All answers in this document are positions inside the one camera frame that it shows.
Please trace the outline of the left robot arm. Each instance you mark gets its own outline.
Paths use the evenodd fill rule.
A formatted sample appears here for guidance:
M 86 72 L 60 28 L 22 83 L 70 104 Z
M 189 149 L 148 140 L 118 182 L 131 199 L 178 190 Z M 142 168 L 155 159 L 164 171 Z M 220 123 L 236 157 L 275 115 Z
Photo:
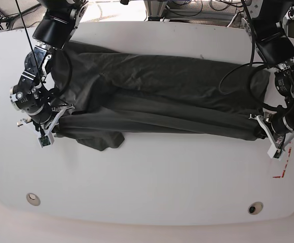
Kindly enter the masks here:
M 255 116 L 261 129 L 271 142 L 268 155 L 280 157 L 285 147 L 294 138 L 294 45 L 286 35 L 282 20 L 293 5 L 293 1 L 242 1 L 244 28 L 251 44 L 251 52 L 258 53 L 263 63 L 247 78 L 249 96 L 266 112 Z M 286 107 L 270 106 L 260 101 L 251 91 L 255 74 L 275 68 L 275 88 L 284 97 Z

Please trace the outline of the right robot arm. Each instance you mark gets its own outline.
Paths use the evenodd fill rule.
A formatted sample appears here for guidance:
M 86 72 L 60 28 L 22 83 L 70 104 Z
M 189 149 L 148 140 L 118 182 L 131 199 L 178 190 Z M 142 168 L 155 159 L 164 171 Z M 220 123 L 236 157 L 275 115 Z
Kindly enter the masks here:
M 18 84 L 10 89 L 9 98 L 16 110 L 28 115 L 17 125 L 33 130 L 39 145 L 45 147 L 53 144 L 53 129 L 59 119 L 74 107 L 60 98 L 72 77 L 72 64 L 67 53 L 63 53 L 69 67 L 65 86 L 47 90 L 44 84 L 52 70 L 55 52 L 63 49 L 78 28 L 88 1 L 40 1 L 40 4 L 47 11 L 32 36 L 38 43 L 30 47 L 24 71 Z

